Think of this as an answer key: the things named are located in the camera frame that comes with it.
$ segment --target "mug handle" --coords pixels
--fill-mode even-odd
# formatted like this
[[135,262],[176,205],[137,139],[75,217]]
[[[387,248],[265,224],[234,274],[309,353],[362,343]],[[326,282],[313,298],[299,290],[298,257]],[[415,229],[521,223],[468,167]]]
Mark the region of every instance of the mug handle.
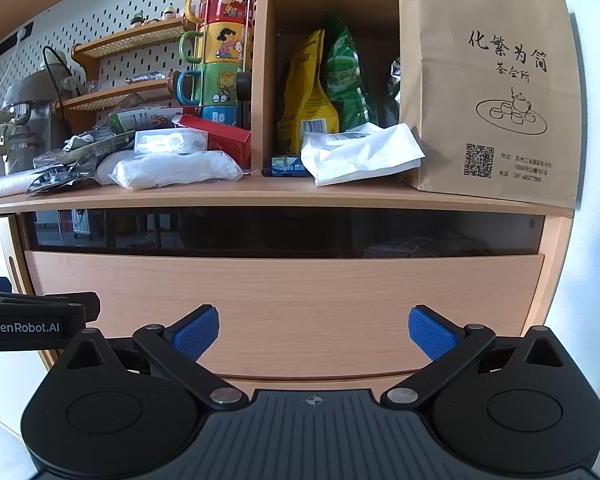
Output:
[[[191,98],[185,97],[184,95],[184,78],[189,75],[193,79],[191,84]],[[196,83],[199,81],[200,75],[200,70],[185,70],[180,74],[178,83],[176,84],[176,97],[182,104],[186,106],[200,106],[200,101],[193,98],[196,94]]]
[[202,23],[204,23],[205,20],[203,18],[197,17],[193,12],[191,12],[191,3],[192,2],[193,2],[193,0],[185,0],[184,1],[184,15],[191,23],[195,23],[196,25],[201,25]]
[[193,53],[196,53],[196,49],[198,48],[198,38],[202,38],[204,36],[204,32],[200,32],[199,30],[188,30],[180,37],[180,43],[178,44],[178,54],[180,55],[180,59],[186,61],[187,63],[191,63],[194,65],[202,63],[201,57],[189,57],[185,52],[185,41],[189,38],[195,38],[193,40]]

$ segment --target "black cable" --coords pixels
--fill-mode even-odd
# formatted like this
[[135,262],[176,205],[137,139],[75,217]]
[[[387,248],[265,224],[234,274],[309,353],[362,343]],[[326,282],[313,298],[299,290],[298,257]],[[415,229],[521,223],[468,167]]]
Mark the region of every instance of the black cable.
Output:
[[[66,65],[66,63],[62,60],[62,58],[60,56],[58,56],[58,53],[52,49],[50,46],[48,46],[51,49],[51,52],[54,53],[54,56],[56,56],[56,59],[60,62],[60,64],[64,67],[64,69],[66,70],[66,72],[68,73],[69,77],[74,77],[74,74],[71,72],[71,70],[69,69],[69,67]],[[78,88],[78,85],[75,86],[75,92],[78,95],[80,94],[80,89]]]
[[62,65],[67,69],[68,72],[69,72],[69,69],[64,64],[64,62],[62,62],[61,57],[58,56],[58,53],[54,49],[52,49],[49,45],[45,45],[44,47],[42,47],[42,59],[45,62],[46,71],[48,72],[49,77],[51,78],[51,82],[53,83],[54,88],[56,89],[56,95],[58,96],[58,102],[60,103],[60,114],[62,115],[62,126],[64,126],[64,134],[66,135],[67,139],[71,139],[71,137],[73,135],[73,132],[71,130],[71,124],[69,124],[67,122],[66,117],[64,116],[64,105],[62,104],[62,96],[60,94],[60,90],[58,89],[58,85],[56,84],[56,78],[54,78],[54,75],[51,72],[51,67],[49,66],[49,63],[46,60],[45,50],[49,50],[50,52],[52,52],[54,54],[54,56],[56,56],[56,58],[60,61],[60,63],[62,63]]

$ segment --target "yellow snack bag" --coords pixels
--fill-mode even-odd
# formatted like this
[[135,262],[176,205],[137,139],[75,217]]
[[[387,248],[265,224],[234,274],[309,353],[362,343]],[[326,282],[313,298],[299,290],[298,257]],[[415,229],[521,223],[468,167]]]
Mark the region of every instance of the yellow snack bag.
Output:
[[336,134],[338,113],[320,86],[324,30],[316,30],[291,58],[285,111],[278,123],[280,155],[299,155],[304,132]]

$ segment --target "metal pivot screw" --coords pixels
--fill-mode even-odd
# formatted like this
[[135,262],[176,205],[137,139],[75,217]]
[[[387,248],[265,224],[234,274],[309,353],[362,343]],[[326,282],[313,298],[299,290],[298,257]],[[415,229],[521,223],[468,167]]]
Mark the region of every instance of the metal pivot screw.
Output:
[[411,404],[418,400],[418,393],[411,388],[394,388],[386,394],[387,398],[395,404]]
[[242,398],[242,392],[236,388],[218,388],[211,392],[211,400],[218,404],[232,404]]

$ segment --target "red mug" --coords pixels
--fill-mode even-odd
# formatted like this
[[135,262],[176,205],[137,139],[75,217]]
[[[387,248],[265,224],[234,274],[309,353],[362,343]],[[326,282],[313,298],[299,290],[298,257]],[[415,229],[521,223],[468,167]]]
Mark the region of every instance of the red mug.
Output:
[[191,11],[192,1],[186,0],[184,3],[185,16],[191,23],[253,23],[256,0],[199,0],[202,2],[200,16]]

